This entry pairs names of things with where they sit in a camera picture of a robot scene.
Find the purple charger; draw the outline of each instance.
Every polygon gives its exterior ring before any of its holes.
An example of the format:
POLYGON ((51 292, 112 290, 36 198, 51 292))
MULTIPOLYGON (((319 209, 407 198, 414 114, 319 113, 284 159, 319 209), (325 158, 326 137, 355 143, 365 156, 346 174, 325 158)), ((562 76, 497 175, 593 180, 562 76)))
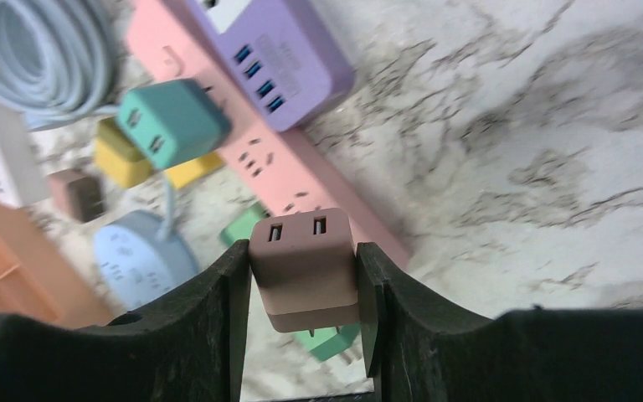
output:
POLYGON ((351 92, 355 71, 309 0, 188 0, 188 6, 274 130, 298 126, 351 92))

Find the cord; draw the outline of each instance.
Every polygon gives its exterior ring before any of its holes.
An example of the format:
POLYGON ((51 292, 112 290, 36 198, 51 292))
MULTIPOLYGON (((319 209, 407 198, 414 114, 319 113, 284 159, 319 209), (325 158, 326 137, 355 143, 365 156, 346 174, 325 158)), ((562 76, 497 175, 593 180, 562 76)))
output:
POLYGON ((157 232, 157 238, 159 241, 166 241, 173 233, 174 221, 176 220, 174 216, 176 209, 176 189, 173 187, 171 180, 166 177, 166 174, 162 173, 162 175, 164 177, 164 185, 166 186, 166 212, 162 225, 157 232))
POLYGON ((99 0, 0 0, 0 102, 31 130, 68 125, 103 106, 116 39, 99 0))

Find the brown tray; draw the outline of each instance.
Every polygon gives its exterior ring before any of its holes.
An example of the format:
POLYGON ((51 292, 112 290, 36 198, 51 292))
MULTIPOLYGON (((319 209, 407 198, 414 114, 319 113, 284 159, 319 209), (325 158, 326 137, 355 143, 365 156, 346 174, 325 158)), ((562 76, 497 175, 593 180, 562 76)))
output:
POLYGON ((63 327, 105 324, 112 314, 23 210, 0 205, 0 312, 63 327))

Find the brown cube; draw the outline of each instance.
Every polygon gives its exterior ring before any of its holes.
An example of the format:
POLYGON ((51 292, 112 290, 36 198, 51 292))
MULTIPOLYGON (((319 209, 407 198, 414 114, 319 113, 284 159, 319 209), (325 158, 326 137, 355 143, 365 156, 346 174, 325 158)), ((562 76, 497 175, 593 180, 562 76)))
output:
POLYGON ((48 176, 55 207, 80 222, 90 222, 105 212, 100 182, 88 174, 65 169, 48 176))
POLYGON ((263 219, 250 236, 249 254, 278 332, 358 322, 353 238, 341 209, 263 219))

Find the teal plug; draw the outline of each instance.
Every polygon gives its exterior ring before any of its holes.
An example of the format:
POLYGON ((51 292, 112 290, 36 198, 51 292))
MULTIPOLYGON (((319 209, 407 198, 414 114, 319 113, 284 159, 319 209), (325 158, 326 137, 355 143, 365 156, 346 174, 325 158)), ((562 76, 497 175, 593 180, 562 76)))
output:
POLYGON ((314 332, 295 332, 296 340, 317 360, 323 362, 353 345, 353 340, 361 332, 361 325, 345 325, 336 328, 316 329, 314 332))
POLYGON ((205 90, 190 79, 130 90, 116 122, 157 170, 215 150, 232 127, 205 90))
POLYGON ((220 241, 226 247, 230 247, 238 240, 249 239, 255 224, 269 217, 270 214, 265 211, 265 207, 255 203, 220 232, 220 241))

